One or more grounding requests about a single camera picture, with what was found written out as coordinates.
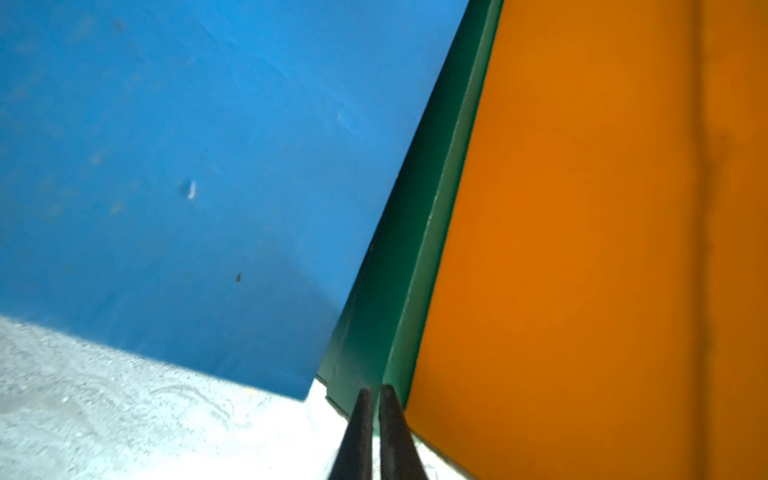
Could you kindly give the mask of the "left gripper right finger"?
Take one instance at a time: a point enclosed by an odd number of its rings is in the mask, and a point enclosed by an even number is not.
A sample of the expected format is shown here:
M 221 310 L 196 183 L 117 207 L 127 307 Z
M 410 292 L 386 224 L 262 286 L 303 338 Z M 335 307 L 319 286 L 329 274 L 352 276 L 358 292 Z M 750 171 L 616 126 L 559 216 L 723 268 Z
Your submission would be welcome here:
M 380 469 L 385 480 L 427 480 L 411 430 L 392 385 L 380 389 Z

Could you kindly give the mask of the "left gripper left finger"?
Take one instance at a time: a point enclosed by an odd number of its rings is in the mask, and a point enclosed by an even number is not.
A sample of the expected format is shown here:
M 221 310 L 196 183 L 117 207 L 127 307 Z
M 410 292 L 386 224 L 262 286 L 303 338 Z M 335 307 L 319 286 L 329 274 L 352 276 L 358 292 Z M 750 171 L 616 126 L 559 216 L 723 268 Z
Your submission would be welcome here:
M 329 480 L 371 480 L 373 440 L 373 391 L 360 390 Z

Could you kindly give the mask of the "green shoebox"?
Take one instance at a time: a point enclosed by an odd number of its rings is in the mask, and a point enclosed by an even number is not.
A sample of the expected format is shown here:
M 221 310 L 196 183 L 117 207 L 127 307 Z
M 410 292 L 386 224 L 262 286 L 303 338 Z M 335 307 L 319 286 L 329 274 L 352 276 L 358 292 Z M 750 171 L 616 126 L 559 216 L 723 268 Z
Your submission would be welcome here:
M 363 388 L 408 399 L 502 6 L 468 4 L 319 368 L 345 415 Z

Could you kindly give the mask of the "orange shoebox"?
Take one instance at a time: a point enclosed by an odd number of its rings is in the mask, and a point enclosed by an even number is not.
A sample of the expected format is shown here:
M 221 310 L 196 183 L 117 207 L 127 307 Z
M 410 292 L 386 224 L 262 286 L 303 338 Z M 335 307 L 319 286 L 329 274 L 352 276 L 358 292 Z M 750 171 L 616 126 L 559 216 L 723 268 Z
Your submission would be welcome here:
M 503 5 L 406 414 L 479 479 L 767 475 L 767 5 Z

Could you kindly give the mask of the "blue shoebox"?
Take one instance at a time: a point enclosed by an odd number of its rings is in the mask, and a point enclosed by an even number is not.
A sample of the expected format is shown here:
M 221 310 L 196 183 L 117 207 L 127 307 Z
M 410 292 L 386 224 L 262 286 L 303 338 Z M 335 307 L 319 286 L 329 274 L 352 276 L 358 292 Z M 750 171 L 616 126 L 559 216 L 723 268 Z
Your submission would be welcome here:
M 464 1 L 5 1 L 1 312 L 304 399 Z

